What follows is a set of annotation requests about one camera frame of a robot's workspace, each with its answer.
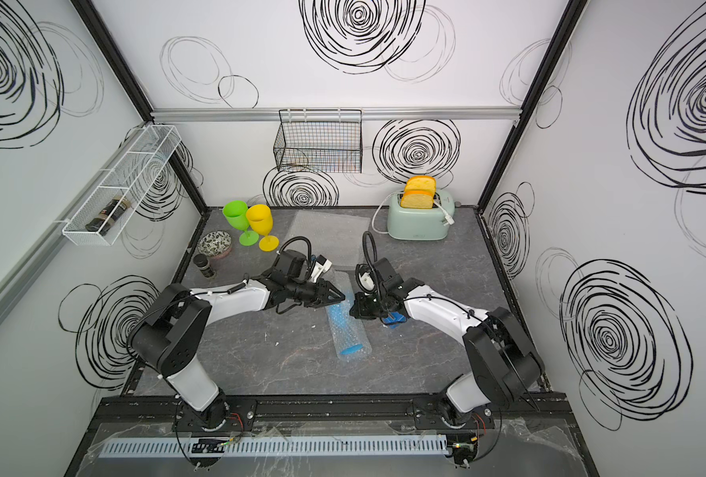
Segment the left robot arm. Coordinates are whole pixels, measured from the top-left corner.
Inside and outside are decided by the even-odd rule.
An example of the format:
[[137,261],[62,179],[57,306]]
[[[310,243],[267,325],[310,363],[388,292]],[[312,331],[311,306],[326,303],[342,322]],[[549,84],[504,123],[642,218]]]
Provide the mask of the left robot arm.
[[328,260],[317,264],[296,250],[281,252],[271,267],[246,276],[235,285],[191,289],[167,286],[129,335],[129,348],[154,369],[195,413],[228,408],[221,388],[198,358],[207,327],[247,312],[291,308],[325,308],[345,300],[345,294],[325,273]]

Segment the blue plastic wine glass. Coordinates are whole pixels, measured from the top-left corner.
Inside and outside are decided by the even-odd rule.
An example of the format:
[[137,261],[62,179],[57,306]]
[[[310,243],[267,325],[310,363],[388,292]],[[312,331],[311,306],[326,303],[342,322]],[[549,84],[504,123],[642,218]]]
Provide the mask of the blue plastic wine glass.
[[337,356],[343,361],[361,358],[365,346],[356,327],[357,321],[350,316],[349,303],[328,307],[327,315]]

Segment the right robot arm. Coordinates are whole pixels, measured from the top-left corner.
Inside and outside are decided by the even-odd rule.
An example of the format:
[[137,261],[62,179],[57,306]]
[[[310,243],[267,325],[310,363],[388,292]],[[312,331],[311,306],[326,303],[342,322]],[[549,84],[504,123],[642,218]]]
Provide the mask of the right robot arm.
[[416,278],[404,279],[386,258],[359,264],[360,291],[351,315],[385,320],[393,314],[426,323],[463,346],[470,372],[443,391],[443,407],[467,415],[478,407],[509,407],[522,399],[545,372],[529,334],[514,314],[498,307],[488,311],[462,304]]

